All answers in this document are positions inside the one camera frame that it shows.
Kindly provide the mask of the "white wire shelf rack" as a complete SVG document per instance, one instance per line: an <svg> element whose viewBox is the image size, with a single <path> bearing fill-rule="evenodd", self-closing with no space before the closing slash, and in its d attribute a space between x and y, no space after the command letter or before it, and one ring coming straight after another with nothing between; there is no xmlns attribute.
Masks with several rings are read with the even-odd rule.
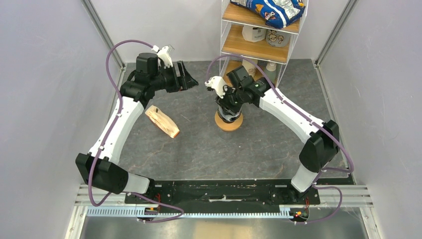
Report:
<svg viewBox="0 0 422 239"><path fill-rule="evenodd" d="M273 84L278 86L291 58L299 34L307 18L309 1L300 0L304 6L303 15L295 22L281 29L266 24L259 15L261 7L252 12L237 6L229 0L222 0L220 10L220 55L227 58L219 60L220 75L240 66L241 55L268 69L273 75Z"/></svg>

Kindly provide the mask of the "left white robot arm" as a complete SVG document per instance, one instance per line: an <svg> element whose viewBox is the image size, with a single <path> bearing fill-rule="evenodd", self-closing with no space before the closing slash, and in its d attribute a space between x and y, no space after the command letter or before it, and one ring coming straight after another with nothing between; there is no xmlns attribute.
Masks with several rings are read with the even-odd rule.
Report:
<svg viewBox="0 0 422 239"><path fill-rule="evenodd" d="M114 194L135 192L144 203L155 200L153 179L129 173L118 163L127 137L156 91L185 91L198 85L183 61L167 67L155 53L140 53L136 68L120 87L113 116L88 153L78 154L76 166L86 184Z"/></svg>

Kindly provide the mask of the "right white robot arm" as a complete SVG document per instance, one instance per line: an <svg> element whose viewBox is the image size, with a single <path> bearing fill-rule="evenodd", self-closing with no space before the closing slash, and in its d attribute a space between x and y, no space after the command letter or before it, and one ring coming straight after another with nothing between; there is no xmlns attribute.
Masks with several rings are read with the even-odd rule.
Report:
<svg viewBox="0 0 422 239"><path fill-rule="evenodd" d="M339 128L336 122L324 122L298 107L275 88L265 77L255 80L242 66L223 77L214 76L207 82L208 90L215 90L218 105L215 122L223 131L234 131L243 122L242 106L253 104L270 113L286 125L304 144L299 155L300 166L287 190L288 199L299 204L307 198L307 190L319 173L339 152Z"/></svg>

